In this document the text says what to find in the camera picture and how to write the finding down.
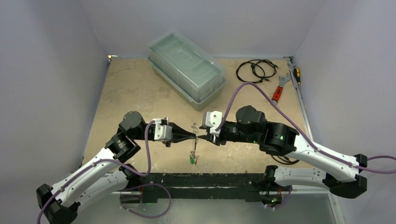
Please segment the floor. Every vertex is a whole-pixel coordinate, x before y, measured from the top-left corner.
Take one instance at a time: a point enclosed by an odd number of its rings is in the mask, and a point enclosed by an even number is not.
[[[113,59],[92,124],[83,163],[93,158],[109,141],[116,133],[124,114],[129,111],[140,112],[146,121],[169,117],[171,122],[188,131],[192,131],[191,125],[194,123],[201,125],[204,112],[224,112],[234,90],[242,83],[237,79],[235,70],[244,61],[246,60],[221,60],[227,68],[227,83],[221,95],[203,111],[198,112],[154,73],[147,59]],[[279,84],[278,76],[284,76],[289,72],[285,60],[273,60],[273,62],[280,67],[277,75],[272,77],[270,82],[259,84],[270,97]],[[263,68],[267,73],[272,73],[270,67],[264,65]],[[240,76],[245,80],[256,78],[249,66],[240,69]],[[228,120],[235,120],[236,111],[245,105],[252,105],[257,110],[263,111],[269,121],[290,125],[259,91],[251,86],[245,86],[239,92]],[[303,116],[291,81],[286,83],[278,107],[304,129]],[[199,134],[205,134],[205,131],[200,130]],[[144,147],[143,141],[138,141],[138,144]],[[196,155],[199,155],[199,159],[196,166],[190,163],[191,150],[192,141],[172,144],[171,148],[165,148],[160,142],[150,142],[152,172],[259,173],[263,172],[267,165],[278,164],[269,155],[261,152],[258,145],[253,144],[229,142],[225,146],[218,147],[200,140],[197,144]],[[145,172],[147,170],[145,150],[140,150],[128,162],[138,171]],[[293,167],[311,166],[299,162]]]

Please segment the plastic storage box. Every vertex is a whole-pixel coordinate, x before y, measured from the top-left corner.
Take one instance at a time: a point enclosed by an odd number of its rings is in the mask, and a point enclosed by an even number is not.
[[[197,110],[219,95],[226,83],[225,67],[180,33],[163,36],[149,49],[149,60],[160,76],[188,95],[190,102],[200,104],[193,106]]]
[[[167,75],[165,75],[157,66],[155,66],[153,63],[151,63],[153,66],[154,72],[163,79],[168,85],[172,87],[173,90],[175,90],[181,97],[183,97],[188,104],[190,104],[195,110],[201,111],[203,110],[210,102],[212,102],[217,96],[220,95],[221,90],[224,87],[224,84],[226,84],[226,81],[224,80],[223,84],[213,93],[211,93],[205,100],[201,102],[195,101],[190,95],[188,95],[185,91],[183,91],[178,85],[176,85]]]

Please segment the small electronic component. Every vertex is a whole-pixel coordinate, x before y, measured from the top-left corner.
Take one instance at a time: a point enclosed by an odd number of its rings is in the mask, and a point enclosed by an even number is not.
[[[197,123],[192,124],[192,133],[198,133]],[[197,149],[198,138],[193,139],[192,142],[192,151],[190,151],[190,163],[192,165],[197,165],[198,157],[195,155],[195,150]]]

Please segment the white bracket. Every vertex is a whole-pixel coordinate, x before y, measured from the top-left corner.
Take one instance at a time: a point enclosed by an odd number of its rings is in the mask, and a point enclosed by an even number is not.
[[[204,114],[202,126],[204,128],[210,127],[209,133],[218,137],[220,134],[220,130],[216,131],[216,128],[219,127],[222,117],[223,113],[219,111],[206,112]]]
[[[172,127],[169,125],[161,125],[162,119],[153,119],[156,125],[154,131],[154,141],[170,141],[172,139]]]

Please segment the wire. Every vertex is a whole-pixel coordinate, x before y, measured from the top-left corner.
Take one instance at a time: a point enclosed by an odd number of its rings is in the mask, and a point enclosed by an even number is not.
[[[270,76],[265,76],[265,71],[264,71],[264,69],[263,69],[261,66],[258,65],[258,64],[260,64],[260,63],[266,63],[266,64],[269,65],[271,68],[273,68],[273,69],[274,69],[274,72],[272,73],[272,75],[270,75]],[[269,78],[271,78],[271,77],[273,77],[274,75],[276,75],[276,72],[277,72],[276,69],[279,68],[276,64],[272,63],[272,61],[267,60],[267,59],[264,59],[264,60],[262,60],[262,59],[253,59],[253,60],[250,60],[250,61],[247,61],[247,62],[243,62],[242,64],[239,65],[239,67],[238,67],[238,68],[236,69],[236,71],[235,71],[236,77],[237,77],[240,81],[242,81],[242,82],[249,82],[249,81],[243,80],[243,79],[239,76],[239,74],[238,74],[238,73],[239,73],[239,69],[242,68],[242,66],[244,66],[245,64],[250,64],[250,67],[252,68],[252,73],[253,73],[253,75],[256,76],[257,78],[260,78],[259,81],[255,81],[255,82],[252,81],[252,83],[262,83],[264,80],[265,80],[265,81],[269,81]],[[256,73],[256,67],[259,67],[259,68],[261,69],[261,71],[262,71],[262,76],[259,76],[259,75]]]
[[[131,167],[125,165],[124,163],[122,163],[122,162],[120,162],[120,161],[118,161],[118,160],[99,159],[99,160],[93,162],[91,165],[85,167],[84,169],[82,169],[82,170],[79,171],[78,173],[76,173],[73,177],[71,177],[64,185],[62,185],[62,186],[61,186],[61,187],[60,187],[60,188],[59,188],[59,189],[47,200],[47,202],[42,206],[42,208],[41,208],[41,210],[40,210],[40,213],[39,213],[39,215],[38,215],[38,217],[37,217],[37,222],[36,222],[36,223],[37,223],[37,224],[40,224],[41,216],[44,214],[44,211],[47,209],[47,207],[48,207],[49,204],[52,202],[52,200],[54,200],[54,199],[56,198],[56,196],[58,196],[67,186],[69,186],[71,183],[73,183],[73,182],[74,182],[77,178],[79,178],[82,174],[84,174],[84,173],[87,172],[89,169],[91,169],[92,167],[97,166],[98,164],[100,164],[100,163],[102,163],[102,162],[112,162],[112,163],[115,163],[115,164],[117,164],[117,165],[120,165],[120,166],[124,167],[125,169],[127,169],[127,170],[133,172],[133,173],[136,174],[136,175],[139,175],[139,176],[148,176],[148,175],[150,174],[150,171],[151,171],[151,158],[150,158],[150,151],[149,151],[149,128],[150,128],[150,126],[151,126],[153,123],[154,123],[154,120],[150,121],[150,122],[146,125],[146,128],[145,128],[145,130],[144,130],[144,141],[145,141],[145,143],[146,143],[146,152],[147,152],[147,161],[148,161],[148,169],[147,169],[147,172],[146,172],[146,173],[139,173],[137,170],[135,170],[135,169],[133,169],[133,168],[131,168]],[[158,187],[164,189],[165,192],[168,194],[168,196],[169,196],[169,206],[168,206],[168,208],[165,210],[165,212],[163,212],[162,214],[160,214],[160,216],[164,215],[164,214],[169,210],[170,204],[171,204],[171,202],[172,202],[172,198],[170,197],[169,191],[168,191],[164,186],[162,186],[162,185],[160,185],[160,184],[156,184],[156,183],[143,184],[143,185],[140,185],[140,186],[138,186],[138,187],[136,187],[136,188],[145,187],[145,186],[158,186]],[[139,216],[141,216],[141,217],[144,217],[144,215],[142,215],[142,214],[138,214],[138,213],[134,213],[134,214],[139,215]]]
[[[143,218],[159,218],[159,217],[165,215],[165,213],[167,213],[167,212],[169,211],[170,206],[171,206],[171,204],[172,204],[172,200],[171,200],[171,197],[170,197],[170,192],[166,189],[166,187],[164,187],[164,186],[162,186],[162,185],[160,185],[160,184],[157,184],[157,183],[148,183],[148,184],[139,185],[139,186],[133,187],[133,188],[123,189],[122,191],[130,191],[130,190],[138,189],[138,188],[145,187],[145,186],[157,186],[157,187],[160,187],[160,188],[164,189],[165,192],[168,194],[168,197],[169,197],[168,207],[165,209],[165,211],[164,211],[163,213],[161,213],[161,214],[159,214],[159,215],[156,215],[156,216],[146,216],[146,215],[137,213],[137,212],[132,211],[132,210],[130,210],[129,208],[125,207],[124,204],[122,203],[121,198],[120,198],[120,205],[121,205],[120,209],[124,209],[124,210],[126,210],[126,211],[129,211],[129,212],[132,213],[132,214],[135,214],[135,215],[140,216],[140,217],[143,217]]]
[[[298,162],[300,162],[300,160],[295,160],[295,161],[290,161],[290,159],[286,156],[278,156],[278,159],[280,159],[281,161],[277,160],[273,155],[271,155],[272,159],[274,159],[276,162],[283,164],[283,165],[294,165]]]
[[[299,128],[299,127],[297,126],[297,124],[294,123],[285,113],[283,113],[283,112],[271,101],[271,99],[264,93],[264,91],[263,91],[262,89],[260,89],[260,87],[258,87],[256,84],[254,84],[254,83],[252,83],[252,82],[242,83],[242,84],[235,90],[233,96],[231,97],[230,102],[228,103],[228,107],[227,107],[227,109],[226,109],[226,112],[224,113],[224,117],[223,117],[223,119],[222,119],[222,121],[221,121],[219,127],[216,128],[216,131],[220,130],[221,127],[224,125],[224,122],[226,121],[227,116],[228,116],[228,114],[229,114],[229,112],[230,112],[231,105],[233,104],[233,102],[234,102],[234,100],[235,100],[236,94],[238,94],[239,90],[241,90],[241,88],[242,88],[243,86],[245,86],[245,85],[252,85],[252,86],[254,86],[254,87],[255,87],[255,88],[267,99],[267,100],[268,100],[268,102],[275,108],[275,110],[278,111],[289,123],[291,123],[291,125],[293,125],[293,126],[298,130],[298,132],[304,137],[304,139],[307,141],[307,143],[308,143],[315,151],[318,151],[318,152],[320,152],[321,154],[323,154],[323,155],[325,155],[325,156],[327,156],[327,157],[329,157],[329,158],[331,158],[331,159],[334,159],[334,160],[336,160],[336,161],[342,162],[342,163],[344,163],[344,164],[346,164],[346,165],[348,165],[348,166],[355,167],[355,168],[357,168],[357,169],[365,170],[365,171],[372,172],[372,173],[378,173],[378,174],[396,174],[396,169],[394,169],[394,170],[378,170],[378,169],[370,169],[370,168],[366,168],[366,167],[362,167],[362,166],[357,166],[357,165],[354,165],[354,164],[351,163],[351,162],[348,162],[348,161],[346,161],[346,160],[343,160],[343,159],[341,159],[341,158],[338,158],[337,156],[334,156],[334,155],[332,155],[332,154],[330,154],[330,153],[327,153],[327,152],[324,152],[324,151],[320,150],[320,149],[309,139],[309,137],[303,132],[303,130],[301,130],[301,128]],[[396,161],[396,157],[390,156],[390,155],[378,155],[378,156],[373,156],[373,157],[368,158],[367,161],[375,160],[375,159],[382,159],[382,158],[392,159],[392,160],[395,160],[395,161]]]
[[[283,207],[283,206],[285,205],[285,203],[286,203],[286,202],[287,202],[287,200],[289,199],[289,197],[290,197],[290,195],[291,195],[291,192],[292,192],[292,190],[293,190],[293,187],[292,187],[292,186],[290,186],[289,193],[287,194],[287,196],[286,196],[285,200],[282,200],[282,203],[281,203],[279,206],[276,206],[276,207],[265,207],[265,208],[268,208],[268,209],[274,209],[274,210],[280,209],[281,207]]]

